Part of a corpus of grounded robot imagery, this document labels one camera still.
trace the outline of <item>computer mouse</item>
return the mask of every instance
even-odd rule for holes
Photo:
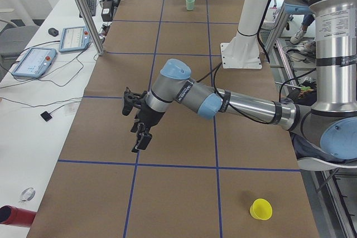
[[[50,28],[49,29],[49,34],[52,35],[52,36],[58,36],[59,32],[58,32],[57,29]]]

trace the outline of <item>white table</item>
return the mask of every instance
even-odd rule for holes
[[[98,30],[103,24],[100,16],[101,10],[98,5],[97,14],[93,17]],[[75,1],[60,0],[28,46],[59,40],[63,28],[83,25],[84,21],[79,18]],[[51,27],[59,30],[58,36],[52,37],[48,34],[47,30]],[[58,50],[59,43],[45,46]],[[78,52],[58,53],[49,72],[71,61],[77,54]],[[84,65],[83,69],[64,87],[58,87],[51,82],[31,81],[23,85],[0,89],[0,98],[40,105],[82,97],[95,65],[93,58],[96,54],[94,45],[91,45],[79,57]],[[63,85],[80,68],[81,64],[75,60],[45,79]],[[0,87],[16,83],[18,82],[8,73],[0,83]],[[22,104],[7,100],[0,102],[0,207],[11,205],[33,211],[38,210],[73,122],[78,103],[73,104],[73,110],[65,106],[55,111],[53,118],[48,122],[45,122],[40,114],[44,111],[51,112],[63,104],[27,108]],[[35,197],[26,203],[19,203],[21,192],[28,187],[36,190]],[[27,233],[28,228],[0,225],[1,238],[22,238],[26,237]]]

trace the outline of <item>green cup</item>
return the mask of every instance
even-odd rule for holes
[[[193,11],[195,8],[195,0],[186,0],[186,9],[188,11]]]

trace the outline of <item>keyboard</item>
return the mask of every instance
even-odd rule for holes
[[[85,1],[88,5],[90,14],[92,16],[95,16],[95,11],[97,10],[97,0],[85,0]]]

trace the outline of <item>yellow cup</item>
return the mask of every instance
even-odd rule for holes
[[[267,200],[259,198],[250,206],[249,212],[256,220],[268,220],[273,215],[273,208]]]

